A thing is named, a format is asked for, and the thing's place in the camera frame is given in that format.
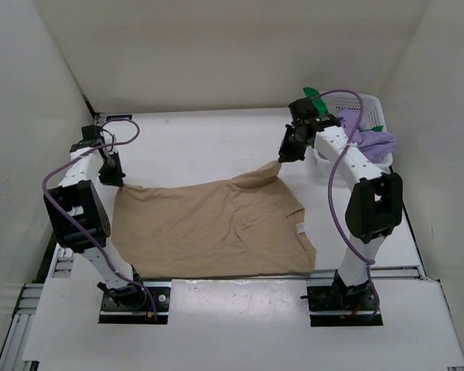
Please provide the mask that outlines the beige t shirt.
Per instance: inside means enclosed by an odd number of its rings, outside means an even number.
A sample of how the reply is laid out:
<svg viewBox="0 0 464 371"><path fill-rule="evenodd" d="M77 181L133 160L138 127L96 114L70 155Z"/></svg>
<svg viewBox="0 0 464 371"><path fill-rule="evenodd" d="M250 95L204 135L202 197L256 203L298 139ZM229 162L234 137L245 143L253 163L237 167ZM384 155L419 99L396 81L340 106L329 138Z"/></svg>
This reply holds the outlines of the beige t shirt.
<svg viewBox="0 0 464 371"><path fill-rule="evenodd" d="M316 249L281 163L179 188L125 185L111 242L143 278L310 274Z"/></svg>

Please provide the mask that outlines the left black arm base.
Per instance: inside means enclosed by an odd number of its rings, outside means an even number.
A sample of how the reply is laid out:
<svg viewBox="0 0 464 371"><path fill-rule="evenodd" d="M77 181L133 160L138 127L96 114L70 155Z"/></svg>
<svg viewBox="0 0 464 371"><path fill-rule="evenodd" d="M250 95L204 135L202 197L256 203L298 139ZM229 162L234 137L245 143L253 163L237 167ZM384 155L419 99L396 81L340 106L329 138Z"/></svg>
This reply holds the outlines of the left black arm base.
<svg viewBox="0 0 464 371"><path fill-rule="evenodd" d="M169 319L172 286L170 283L145 282L151 295L138 286L127 285L108 289L99 282L102 290L98 322L116 325L166 325Z"/></svg>

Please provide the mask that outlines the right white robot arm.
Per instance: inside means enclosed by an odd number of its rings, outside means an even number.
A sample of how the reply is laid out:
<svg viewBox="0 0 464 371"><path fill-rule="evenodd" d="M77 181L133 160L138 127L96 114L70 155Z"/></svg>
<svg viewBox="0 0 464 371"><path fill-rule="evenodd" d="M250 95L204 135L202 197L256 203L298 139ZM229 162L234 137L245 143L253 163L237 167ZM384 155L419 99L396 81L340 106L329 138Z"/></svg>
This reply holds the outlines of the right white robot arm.
<svg viewBox="0 0 464 371"><path fill-rule="evenodd" d="M340 120L321 114L312 99L289 104L292 122L286 127L278 160L302 161L307 148L320 152L341 174L350 191L345 225L335 220L347 245L343 262L334 276L334 286L344 294L356 294L370 285L368 271L381 244L402 221L403 181L372 163L353 142Z"/></svg>

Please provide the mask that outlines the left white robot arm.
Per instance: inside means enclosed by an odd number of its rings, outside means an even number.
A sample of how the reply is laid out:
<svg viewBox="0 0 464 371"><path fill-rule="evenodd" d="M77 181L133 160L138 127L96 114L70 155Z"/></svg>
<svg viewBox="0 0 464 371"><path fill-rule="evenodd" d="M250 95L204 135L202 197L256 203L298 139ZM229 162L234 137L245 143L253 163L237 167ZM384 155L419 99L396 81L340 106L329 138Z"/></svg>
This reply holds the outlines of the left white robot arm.
<svg viewBox="0 0 464 371"><path fill-rule="evenodd" d="M111 223L95 183L121 188L125 174L116 137L97 125L81 128L70 162L42 183L43 199L57 243L89 261L102 277L97 286L115 303L145 301L136 270L110 241Z"/></svg>

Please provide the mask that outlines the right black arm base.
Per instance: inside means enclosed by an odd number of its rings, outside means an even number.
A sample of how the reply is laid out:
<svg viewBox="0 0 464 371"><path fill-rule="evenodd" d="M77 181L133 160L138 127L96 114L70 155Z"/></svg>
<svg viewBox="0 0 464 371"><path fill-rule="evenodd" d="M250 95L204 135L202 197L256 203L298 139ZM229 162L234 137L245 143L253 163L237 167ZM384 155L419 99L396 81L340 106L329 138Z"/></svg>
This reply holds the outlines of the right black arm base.
<svg viewBox="0 0 464 371"><path fill-rule="evenodd" d="M374 313L374 293L338 298L329 286L308 286L300 296L308 304L311 327L375 327L383 326L381 313Z"/></svg>

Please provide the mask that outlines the green t shirt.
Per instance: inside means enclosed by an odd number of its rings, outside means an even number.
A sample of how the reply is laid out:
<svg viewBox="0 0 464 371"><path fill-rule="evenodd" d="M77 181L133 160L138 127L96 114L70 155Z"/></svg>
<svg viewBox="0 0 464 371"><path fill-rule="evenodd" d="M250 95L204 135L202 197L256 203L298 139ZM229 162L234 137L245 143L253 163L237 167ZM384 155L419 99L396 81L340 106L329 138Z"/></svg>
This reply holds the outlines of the green t shirt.
<svg viewBox="0 0 464 371"><path fill-rule="evenodd" d="M312 87L304 87L303 92L306 97L312 100L312 104L315 109L318 111L320 116L329 114L329 109L326 106L325 102L319 97L320 92Z"/></svg>

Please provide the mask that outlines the blue label sticker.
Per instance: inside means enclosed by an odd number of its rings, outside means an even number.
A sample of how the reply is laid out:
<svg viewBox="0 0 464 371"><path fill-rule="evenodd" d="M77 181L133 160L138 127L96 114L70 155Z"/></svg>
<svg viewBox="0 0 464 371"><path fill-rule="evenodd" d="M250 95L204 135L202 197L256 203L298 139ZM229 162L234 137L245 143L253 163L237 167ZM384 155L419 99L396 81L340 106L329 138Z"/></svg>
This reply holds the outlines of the blue label sticker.
<svg viewBox="0 0 464 371"><path fill-rule="evenodd" d="M132 120L132 114L113 114L113 115L108 115L105 118L105 122L125 121L125 120Z"/></svg>

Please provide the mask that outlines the white plastic basket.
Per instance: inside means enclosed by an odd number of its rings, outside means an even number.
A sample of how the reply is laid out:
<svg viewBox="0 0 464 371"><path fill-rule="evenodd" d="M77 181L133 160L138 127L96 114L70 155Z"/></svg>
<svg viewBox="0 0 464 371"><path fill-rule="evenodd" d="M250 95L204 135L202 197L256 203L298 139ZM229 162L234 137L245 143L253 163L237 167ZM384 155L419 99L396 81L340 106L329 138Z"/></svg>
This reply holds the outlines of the white plastic basket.
<svg viewBox="0 0 464 371"><path fill-rule="evenodd" d="M384 120L384 113L380 101L371 95L358 93L363 101L363 116L367 123L367 129L374 129L375 131L388 132L387 125ZM360 115L360 102L358 99L348 93L331 93L324 97L321 97L329 109L329 113L336 116L336 114L342 109L349 109L356 111ZM385 157L382 162L374 163L380 168L388 168L391 166L393 157L389 154Z"/></svg>

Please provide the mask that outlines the purple t shirt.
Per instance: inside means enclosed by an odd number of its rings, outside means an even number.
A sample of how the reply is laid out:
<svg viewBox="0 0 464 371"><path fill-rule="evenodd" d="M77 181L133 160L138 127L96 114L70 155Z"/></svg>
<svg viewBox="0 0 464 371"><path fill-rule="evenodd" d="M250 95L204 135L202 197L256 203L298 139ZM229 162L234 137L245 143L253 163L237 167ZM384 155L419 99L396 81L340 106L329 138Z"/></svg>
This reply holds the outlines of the purple t shirt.
<svg viewBox="0 0 464 371"><path fill-rule="evenodd" d="M336 114L347 136L356 127L359 113L342 109ZM367 129L367 123L362 119L354 131L351 142L373 163L382 162L397 147L397 136L392 133Z"/></svg>

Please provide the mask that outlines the aluminium frame rail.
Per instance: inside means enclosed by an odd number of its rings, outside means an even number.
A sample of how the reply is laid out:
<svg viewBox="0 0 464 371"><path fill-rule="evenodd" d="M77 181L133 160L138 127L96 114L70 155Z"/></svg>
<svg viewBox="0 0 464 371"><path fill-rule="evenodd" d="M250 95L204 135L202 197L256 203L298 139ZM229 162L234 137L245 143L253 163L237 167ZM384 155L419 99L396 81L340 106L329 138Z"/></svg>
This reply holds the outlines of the aluminium frame rail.
<svg viewBox="0 0 464 371"><path fill-rule="evenodd" d="M24 361L22 354L32 328L36 310L47 278L68 277L72 270L73 253L55 247L52 250L46 276L39 283L24 284L12 312L12 320L0 352L0 370L37 370L38 361Z"/></svg>

